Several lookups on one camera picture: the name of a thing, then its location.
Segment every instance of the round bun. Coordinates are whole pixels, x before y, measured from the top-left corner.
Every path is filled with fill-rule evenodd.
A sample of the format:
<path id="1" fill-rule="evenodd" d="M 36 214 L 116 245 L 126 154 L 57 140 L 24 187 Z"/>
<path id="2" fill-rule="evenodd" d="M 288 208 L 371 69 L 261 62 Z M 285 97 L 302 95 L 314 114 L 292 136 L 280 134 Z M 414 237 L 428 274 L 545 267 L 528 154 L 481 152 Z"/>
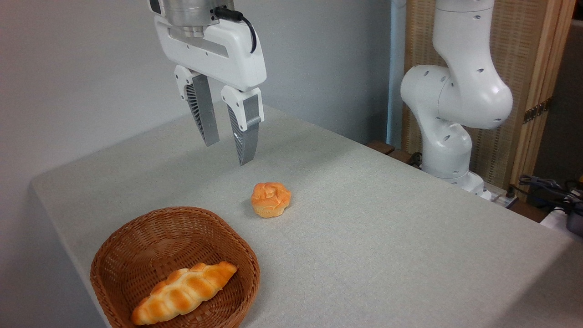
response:
<path id="1" fill-rule="evenodd" d="M 290 204 L 292 193 L 279 182 L 258 183 L 251 195 L 253 210 L 262 218 L 273 218 L 283 214 Z"/>

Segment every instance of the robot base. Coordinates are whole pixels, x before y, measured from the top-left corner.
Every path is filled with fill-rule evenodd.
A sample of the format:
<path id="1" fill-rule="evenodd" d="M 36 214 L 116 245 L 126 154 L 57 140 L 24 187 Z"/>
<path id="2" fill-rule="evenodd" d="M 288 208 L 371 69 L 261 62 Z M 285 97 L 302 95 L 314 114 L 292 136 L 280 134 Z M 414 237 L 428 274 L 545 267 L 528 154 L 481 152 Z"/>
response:
<path id="1" fill-rule="evenodd" d="M 476 173 L 468 171 L 461 177 L 456 177 L 453 179 L 442 179 L 447 183 L 454 184 L 465 191 L 469 191 L 472 194 L 478 195 L 481 198 L 490 200 L 492 197 L 492 193 L 489 192 L 484 187 L 484 180 Z"/>

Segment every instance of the bread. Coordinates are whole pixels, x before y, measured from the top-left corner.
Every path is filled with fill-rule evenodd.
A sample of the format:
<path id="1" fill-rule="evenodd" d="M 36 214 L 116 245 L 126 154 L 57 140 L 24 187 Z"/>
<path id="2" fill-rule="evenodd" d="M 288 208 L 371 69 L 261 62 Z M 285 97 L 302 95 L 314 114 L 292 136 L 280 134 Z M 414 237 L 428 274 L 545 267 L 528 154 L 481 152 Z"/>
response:
<path id="1" fill-rule="evenodd" d="M 273 218 L 283 214 L 291 198 L 292 193 L 279 182 L 258 183 L 251 195 L 251 205 L 260 217 Z"/>
<path id="2" fill-rule="evenodd" d="M 134 309 L 131 320 L 139 326 L 192 312 L 223 289 L 235 272 L 237 267 L 225 261 L 214 266 L 198 263 L 191 269 L 176 270 L 154 286 L 150 296 Z"/>

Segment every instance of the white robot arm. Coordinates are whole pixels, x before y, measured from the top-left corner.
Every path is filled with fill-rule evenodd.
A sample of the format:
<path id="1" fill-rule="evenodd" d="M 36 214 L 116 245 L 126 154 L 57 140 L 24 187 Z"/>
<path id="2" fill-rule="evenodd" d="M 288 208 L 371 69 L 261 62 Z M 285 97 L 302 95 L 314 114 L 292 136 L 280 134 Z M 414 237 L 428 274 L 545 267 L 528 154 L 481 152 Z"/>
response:
<path id="1" fill-rule="evenodd" d="M 233 0 L 149 0 L 166 56 L 177 63 L 180 96 L 207 146 L 219 140 L 208 77 L 226 84 L 227 103 L 240 165 L 255 156 L 259 123 L 265 120 L 258 85 L 266 79 L 261 43 Z"/>
<path id="2" fill-rule="evenodd" d="M 405 74 L 401 96 L 421 129 L 425 172 L 489 198 L 469 171 L 468 127 L 494 129 L 508 118 L 512 93 L 490 55 L 494 0 L 436 0 L 433 46 L 448 68 L 419 65 Z"/>

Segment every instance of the brown woven basket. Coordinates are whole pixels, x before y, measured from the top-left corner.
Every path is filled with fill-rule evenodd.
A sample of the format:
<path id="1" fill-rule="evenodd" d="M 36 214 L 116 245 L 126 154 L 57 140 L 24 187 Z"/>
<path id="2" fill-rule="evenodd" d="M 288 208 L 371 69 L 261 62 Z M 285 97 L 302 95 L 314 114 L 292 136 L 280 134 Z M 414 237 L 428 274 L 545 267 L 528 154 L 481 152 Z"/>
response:
<path id="1" fill-rule="evenodd" d="M 238 327 L 259 288 L 255 253 L 216 214 L 168 207 L 133 219 L 99 248 L 91 284 L 112 327 L 136 327 L 130 316 L 142 298 L 174 270 L 228 261 L 237 272 L 219 293 L 186 315 L 153 327 Z"/>

